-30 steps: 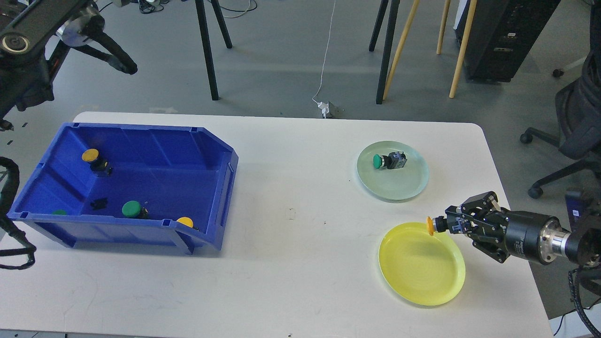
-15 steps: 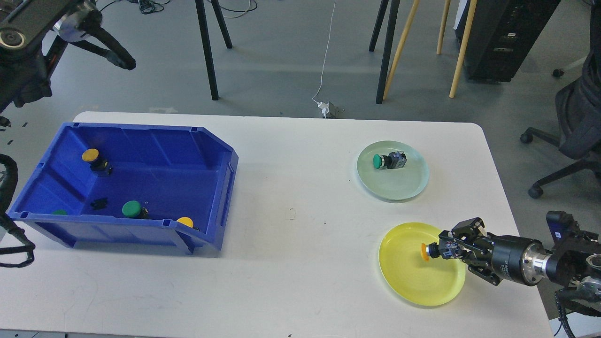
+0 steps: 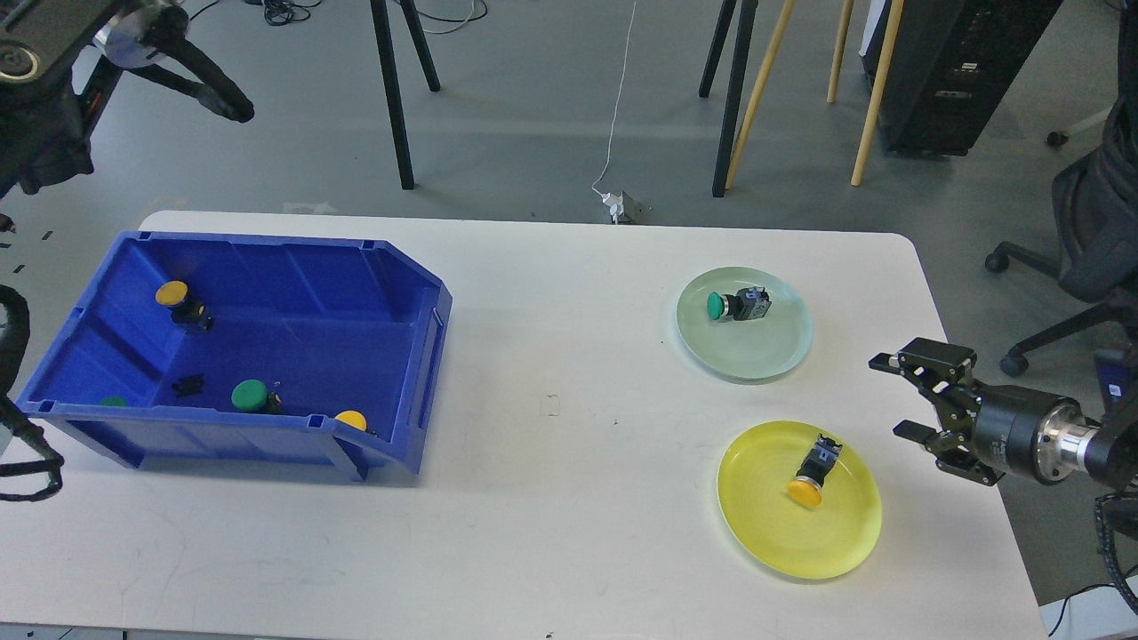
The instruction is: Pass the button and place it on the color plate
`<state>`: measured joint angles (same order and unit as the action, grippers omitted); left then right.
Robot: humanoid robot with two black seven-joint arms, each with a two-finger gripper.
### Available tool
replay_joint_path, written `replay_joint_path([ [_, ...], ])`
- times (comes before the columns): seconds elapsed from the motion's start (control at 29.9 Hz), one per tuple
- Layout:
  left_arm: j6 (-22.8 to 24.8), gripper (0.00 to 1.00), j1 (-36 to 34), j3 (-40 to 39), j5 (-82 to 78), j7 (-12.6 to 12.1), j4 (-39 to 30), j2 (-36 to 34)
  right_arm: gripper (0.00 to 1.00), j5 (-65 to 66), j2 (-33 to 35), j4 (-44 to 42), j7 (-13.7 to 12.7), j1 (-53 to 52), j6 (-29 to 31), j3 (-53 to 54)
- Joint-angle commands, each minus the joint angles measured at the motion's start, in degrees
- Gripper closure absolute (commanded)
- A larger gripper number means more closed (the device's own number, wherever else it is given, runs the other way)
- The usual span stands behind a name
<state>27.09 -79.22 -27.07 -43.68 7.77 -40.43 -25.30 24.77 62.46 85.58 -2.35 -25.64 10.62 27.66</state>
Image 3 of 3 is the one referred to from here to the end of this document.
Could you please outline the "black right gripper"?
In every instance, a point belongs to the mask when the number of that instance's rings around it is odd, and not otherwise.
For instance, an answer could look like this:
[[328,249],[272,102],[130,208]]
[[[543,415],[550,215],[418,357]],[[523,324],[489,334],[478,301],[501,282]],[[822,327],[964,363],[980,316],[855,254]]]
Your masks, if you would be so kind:
[[872,356],[869,369],[910,381],[940,417],[970,417],[968,429],[900,421],[894,436],[934,456],[935,469],[986,486],[1009,474],[1052,486],[1086,471],[1086,451],[1100,425],[1073,397],[975,381],[976,361],[974,348],[931,339]]

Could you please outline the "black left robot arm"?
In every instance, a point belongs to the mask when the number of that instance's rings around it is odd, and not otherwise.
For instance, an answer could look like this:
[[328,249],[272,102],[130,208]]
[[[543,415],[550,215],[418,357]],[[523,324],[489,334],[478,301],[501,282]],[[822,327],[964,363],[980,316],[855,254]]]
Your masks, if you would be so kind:
[[90,138],[123,73],[239,123],[253,104],[188,40],[179,1],[5,1],[1,189],[28,195],[93,170]]

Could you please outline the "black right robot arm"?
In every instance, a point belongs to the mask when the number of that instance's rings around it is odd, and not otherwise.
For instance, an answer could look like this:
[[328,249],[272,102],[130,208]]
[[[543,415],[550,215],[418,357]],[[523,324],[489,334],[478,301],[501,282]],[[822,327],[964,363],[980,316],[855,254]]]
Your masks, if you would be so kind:
[[1006,475],[1052,486],[1077,471],[1106,486],[1094,502],[1094,530],[1113,586],[1135,608],[1118,560],[1118,536],[1135,536],[1135,392],[1092,420],[1073,397],[979,381],[975,361],[972,348],[929,339],[872,356],[871,369],[902,377],[935,410],[938,427],[906,419],[894,436],[934,456],[939,470],[986,486]]

